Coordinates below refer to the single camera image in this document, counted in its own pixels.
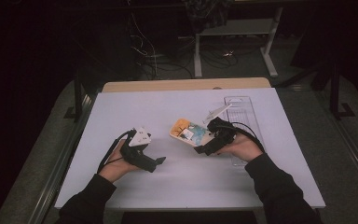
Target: hand-held device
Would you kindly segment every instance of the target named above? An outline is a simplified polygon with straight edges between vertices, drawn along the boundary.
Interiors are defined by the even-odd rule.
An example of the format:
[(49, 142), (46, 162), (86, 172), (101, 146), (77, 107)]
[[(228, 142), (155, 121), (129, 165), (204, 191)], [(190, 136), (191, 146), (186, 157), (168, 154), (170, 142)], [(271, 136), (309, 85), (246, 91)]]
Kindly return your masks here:
[(150, 173), (153, 173), (156, 170), (156, 166), (162, 164), (165, 161), (165, 157), (160, 157), (156, 160), (153, 160), (144, 154), (144, 149), (151, 142), (150, 133), (147, 133), (147, 131), (143, 128), (139, 128), (138, 131), (132, 129), (130, 131), (127, 131), (126, 133), (123, 133), (118, 139), (115, 140), (115, 142), (109, 148), (108, 152), (101, 161), (100, 166), (98, 168), (98, 173), (106, 165), (106, 161), (117, 146), (118, 141), (125, 135), (127, 135), (128, 137), (120, 149), (120, 153), (124, 161)]
[(172, 126), (170, 136), (190, 144), (199, 154), (205, 153), (209, 156), (223, 146), (232, 143), (237, 133), (242, 133), (254, 141), (261, 151), (265, 152), (255, 133), (249, 127), (248, 129), (252, 133), (235, 127), (233, 123), (219, 117), (211, 119), (207, 128), (186, 119), (179, 119)]
[(205, 153), (207, 156), (215, 153), (223, 146), (230, 144), (234, 141), (237, 133), (242, 133), (254, 141), (262, 152), (265, 152), (263, 146), (257, 137), (243, 129), (234, 127), (234, 125), (228, 121), (222, 120), (219, 117), (212, 119), (208, 124), (208, 130), (213, 133), (214, 139), (209, 141), (203, 146), (194, 147), (194, 149), (200, 154)]

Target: clear plastic container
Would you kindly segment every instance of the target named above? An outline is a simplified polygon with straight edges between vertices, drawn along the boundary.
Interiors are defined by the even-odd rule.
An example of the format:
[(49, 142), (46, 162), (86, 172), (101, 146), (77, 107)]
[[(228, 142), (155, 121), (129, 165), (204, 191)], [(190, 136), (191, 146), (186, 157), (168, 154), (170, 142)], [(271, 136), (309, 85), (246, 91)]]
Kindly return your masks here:
[[(264, 146), (263, 137), (261, 136), (260, 128), (258, 127), (251, 98), (249, 96), (227, 96), (225, 97), (225, 105), (232, 105), (225, 113), (226, 120), (234, 123), (234, 126), (244, 129), (248, 133), (255, 133), (255, 137), (258, 138), (260, 143)], [(246, 161), (233, 155), (231, 156), (231, 161), (235, 166), (244, 166), (247, 164)]]

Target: gray floor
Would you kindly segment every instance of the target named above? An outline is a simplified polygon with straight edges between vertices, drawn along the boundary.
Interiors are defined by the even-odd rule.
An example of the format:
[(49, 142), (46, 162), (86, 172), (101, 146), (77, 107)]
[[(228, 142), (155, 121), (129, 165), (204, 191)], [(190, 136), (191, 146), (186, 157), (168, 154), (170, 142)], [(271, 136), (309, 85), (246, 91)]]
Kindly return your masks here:
[[(206, 57), (214, 57), (219, 62), (214, 63), (214, 66), (226, 67), (216, 68), (208, 64), (211, 61), (203, 60), (203, 78), (267, 77), (271, 84), (276, 84), (301, 71), (299, 68), (289, 66), (296, 51), (298, 43), (296, 38), (278, 38), (273, 45), (271, 58), (279, 73), (277, 78), (269, 77), (258, 51), (258, 46), (263, 43), (263, 39), (248, 37), (242, 42), (241, 38), (232, 37), (205, 39), (203, 43), (234, 49), (234, 54), (238, 55), (238, 63), (227, 66), (227, 62), (235, 63), (235, 59), (217, 58), (209, 51), (211, 47), (202, 47), (202, 53)], [(194, 65), (191, 57), (191, 54), (187, 54), (174, 63), (186, 66), (192, 73)], [(164, 60), (166, 59), (158, 58), (158, 62)], [(189, 78), (189, 73), (179, 69), (178, 66), (159, 63), (158, 67), (167, 70), (176, 69), (175, 71), (159, 69), (158, 76), (161, 79)], [(356, 117), (343, 118), (342, 121), (336, 122), (327, 109), (328, 87), (324, 91), (312, 91), (310, 89), (312, 78), (313, 76), (306, 77), (290, 88), (277, 89), (277, 91), (304, 157), (324, 197), (326, 207), (320, 209), (323, 222), (358, 223), (358, 166), (353, 162), (347, 141), (339, 130), (339, 127), (343, 127), (358, 148), (358, 93), (350, 82), (341, 79), (340, 101), (348, 103)], [(46, 184), (51, 177), (50, 173), (54, 170), (63, 149), (68, 145), (68, 136), (78, 129), (72, 119), (64, 118), (67, 108), (71, 106), (74, 106), (73, 83), (62, 91), (52, 109), (43, 132), (1, 209), (0, 223), (26, 223), (33, 216), (34, 208), (43, 203), (38, 200), (48, 190)], [(263, 211), (259, 210), (255, 213), (260, 223), (266, 222)], [(52, 206), (48, 211), (42, 211), (41, 217), (44, 214), (46, 216), (43, 223), (53, 223), (58, 217), (57, 209)], [(105, 212), (106, 223), (119, 223), (120, 219), (121, 213)]]

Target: person's right hand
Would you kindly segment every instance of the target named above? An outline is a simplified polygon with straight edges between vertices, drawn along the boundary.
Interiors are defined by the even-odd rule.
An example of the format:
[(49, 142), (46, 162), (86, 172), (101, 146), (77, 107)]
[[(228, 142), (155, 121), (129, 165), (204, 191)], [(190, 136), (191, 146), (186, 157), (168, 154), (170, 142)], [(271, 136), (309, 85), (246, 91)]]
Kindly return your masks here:
[(111, 183), (119, 180), (123, 175), (128, 172), (140, 169), (139, 167), (131, 165), (127, 161), (124, 161), (120, 153), (121, 147), (124, 145), (124, 143), (125, 139), (121, 139), (118, 142), (118, 145), (116, 146), (113, 153), (110, 155), (107, 164), (99, 173), (100, 176), (107, 179)]
[(251, 161), (263, 154), (261, 149), (250, 138), (241, 133), (237, 133), (232, 143), (220, 148), (216, 153), (231, 153), (243, 161)]

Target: white table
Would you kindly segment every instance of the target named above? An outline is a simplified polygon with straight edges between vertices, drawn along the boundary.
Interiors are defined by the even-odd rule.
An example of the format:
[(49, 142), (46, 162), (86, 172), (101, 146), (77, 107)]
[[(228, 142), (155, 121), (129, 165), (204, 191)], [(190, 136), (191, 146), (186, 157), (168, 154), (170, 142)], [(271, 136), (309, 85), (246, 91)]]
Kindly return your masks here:
[(145, 155), (167, 157), (154, 173), (136, 171), (116, 183), (106, 208), (118, 210), (251, 210), (262, 206), (254, 182), (229, 155), (207, 157), (169, 136), (179, 118), (197, 123), (224, 104), (225, 96), (250, 96), (270, 157), (294, 177), (310, 206), (325, 207), (304, 160), (277, 92), (272, 88), (103, 92), (88, 124), (55, 204), (62, 207), (96, 173), (114, 139), (140, 126), (152, 134)]

